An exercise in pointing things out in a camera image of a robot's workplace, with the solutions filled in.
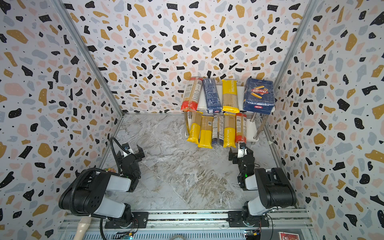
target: transparent plastic wrapper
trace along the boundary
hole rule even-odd
[[[236,137],[236,115],[224,113],[224,147],[234,147]]]
[[[202,78],[190,78],[190,80],[187,81],[184,90],[183,103],[181,104],[181,110],[183,112],[197,110],[202,84]]]
[[[212,148],[212,122],[214,118],[203,116],[198,147]]]
[[[230,113],[239,113],[237,101],[237,81],[223,80],[223,111]]]
[[[224,145],[224,115],[215,115],[212,126],[212,144]]]
[[[188,142],[199,144],[199,135],[200,135],[200,126],[201,126],[202,117],[203,117],[202,112],[196,111],[192,113],[192,124],[191,124],[191,129],[189,131],[189,138],[187,139]]]
[[[247,143],[247,116],[244,113],[236,114],[236,143]]]
[[[204,87],[204,93],[205,93],[205,101],[207,103],[207,112],[221,113],[222,107],[221,107],[220,99],[218,97],[215,79],[214,78],[203,79],[203,87]]]
[[[248,78],[244,89],[243,109],[250,112],[271,114],[274,106],[273,82]]]

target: spaghetti package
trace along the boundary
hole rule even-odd
[[[236,143],[247,143],[247,116],[243,113],[236,114]]]
[[[183,103],[181,104],[181,110],[183,112],[197,110],[202,84],[202,78],[190,78],[187,82],[184,90]]]
[[[189,131],[189,137],[187,139],[188,142],[199,144],[199,134],[200,134],[202,117],[203,117],[202,112],[196,111],[192,113],[192,124],[191,124],[191,129]]]
[[[224,113],[224,147],[234,147],[236,135],[236,116],[230,113]]]
[[[212,148],[213,117],[203,116],[201,120],[200,141],[198,147]]]
[[[223,80],[223,111],[239,113],[237,101],[237,81]]]
[[[224,145],[224,115],[215,115],[212,125],[212,144]]]
[[[256,113],[271,114],[274,106],[273,82],[248,78],[245,83],[243,109]]]
[[[205,101],[207,103],[208,113],[220,113],[221,103],[218,97],[216,83],[214,78],[205,78],[203,80],[203,87],[205,93]]]

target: yellow pasta package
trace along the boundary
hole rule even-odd
[[[212,122],[214,118],[203,116],[198,147],[212,148]]]
[[[199,134],[200,134],[202,117],[203,117],[202,112],[199,112],[199,111],[192,112],[192,124],[191,124],[191,129],[189,131],[189,137],[187,139],[188,142],[199,144]]]
[[[237,101],[237,81],[223,80],[223,111],[230,113],[239,113]]]
[[[230,113],[224,113],[224,147],[236,148],[236,116]]]

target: patterned wall panel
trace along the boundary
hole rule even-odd
[[[0,7],[0,239],[52,239],[118,116],[49,1]]]
[[[270,118],[319,239],[384,239],[384,4],[319,1]]]
[[[308,1],[64,2],[124,112],[178,112],[191,76],[274,80]]]

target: red pasta package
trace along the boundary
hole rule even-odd
[[[184,90],[183,103],[181,104],[181,110],[183,112],[197,110],[202,84],[202,78],[190,78],[190,80],[187,81]]]
[[[236,114],[236,143],[247,143],[247,116],[244,113]]]

